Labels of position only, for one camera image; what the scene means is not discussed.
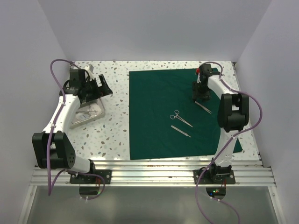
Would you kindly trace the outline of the white suture packet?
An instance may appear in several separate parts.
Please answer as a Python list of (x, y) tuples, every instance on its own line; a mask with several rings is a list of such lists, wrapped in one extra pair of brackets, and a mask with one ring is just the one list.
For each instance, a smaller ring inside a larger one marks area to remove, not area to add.
[(78, 119), (83, 121), (86, 119), (86, 116), (83, 114), (83, 115), (78, 115)]

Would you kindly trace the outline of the dark green surgical cloth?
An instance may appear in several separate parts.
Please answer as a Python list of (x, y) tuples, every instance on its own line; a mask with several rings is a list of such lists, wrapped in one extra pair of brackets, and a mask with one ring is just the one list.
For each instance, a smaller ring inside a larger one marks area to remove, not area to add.
[[(195, 69), (146, 70), (129, 73), (129, 149), (131, 160), (207, 156), (216, 153), (220, 127), (217, 113), (220, 100), (192, 100)], [(179, 115), (193, 127), (170, 115)], [(179, 128), (184, 136), (171, 128)]]

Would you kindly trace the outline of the steel scissor forceps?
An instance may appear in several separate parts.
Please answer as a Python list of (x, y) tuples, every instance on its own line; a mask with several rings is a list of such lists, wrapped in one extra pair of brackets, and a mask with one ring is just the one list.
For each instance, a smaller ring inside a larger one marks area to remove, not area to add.
[(183, 123), (187, 124), (190, 127), (193, 127), (189, 122), (187, 122), (185, 119), (183, 119), (182, 117), (180, 117), (179, 115), (179, 110), (175, 110), (173, 115), (170, 115), (170, 119), (174, 120), (174, 119), (178, 119), (180, 121), (182, 121)]

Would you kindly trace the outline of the stainless steel tray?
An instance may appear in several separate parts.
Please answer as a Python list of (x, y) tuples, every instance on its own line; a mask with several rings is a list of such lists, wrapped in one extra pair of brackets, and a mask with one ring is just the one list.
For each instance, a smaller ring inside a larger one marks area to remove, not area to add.
[(105, 108), (100, 98), (88, 103), (83, 103), (76, 111), (76, 114), (71, 122), (70, 129), (100, 119), (104, 117), (105, 114)]

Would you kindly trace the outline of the steel scalpel handle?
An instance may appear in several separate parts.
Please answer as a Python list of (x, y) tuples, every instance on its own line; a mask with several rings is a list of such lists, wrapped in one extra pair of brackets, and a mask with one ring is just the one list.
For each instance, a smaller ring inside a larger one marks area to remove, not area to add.
[(186, 132), (180, 130), (179, 128), (177, 128), (177, 127), (175, 127), (175, 126), (173, 126), (173, 125), (171, 125), (171, 128), (173, 128), (174, 130), (176, 130), (176, 131), (178, 131), (179, 133), (183, 134), (184, 136), (187, 136), (187, 137), (191, 138), (191, 136), (190, 136), (189, 134), (187, 134)]

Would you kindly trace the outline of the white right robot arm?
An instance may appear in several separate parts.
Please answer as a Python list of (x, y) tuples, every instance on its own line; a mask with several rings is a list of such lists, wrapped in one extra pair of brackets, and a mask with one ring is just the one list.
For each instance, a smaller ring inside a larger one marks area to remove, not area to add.
[(233, 90), (222, 79), (223, 69), (212, 68), (213, 62), (205, 62), (196, 70), (198, 79), (192, 83), (192, 99), (208, 101), (213, 91), (220, 99), (217, 123), (220, 127), (218, 147), (206, 168), (194, 170), (194, 181), (198, 184), (234, 184), (232, 155), (237, 134), (249, 122), (249, 97)]

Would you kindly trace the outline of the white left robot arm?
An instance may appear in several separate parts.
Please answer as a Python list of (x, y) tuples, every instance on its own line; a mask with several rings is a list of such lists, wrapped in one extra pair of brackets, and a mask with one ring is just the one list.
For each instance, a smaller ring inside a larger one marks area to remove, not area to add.
[(70, 70), (70, 77), (62, 86), (58, 105), (50, 122), (42, 132), (34, 133), (32, 136), (39, 168), (79, 172), (86, 183), (96, 180), (97, 171), (92, 168), (91, 161), (76, 155), (67, 133), (82, 105), (112, 93), (104, 75), (92, 77), (89, 70)]

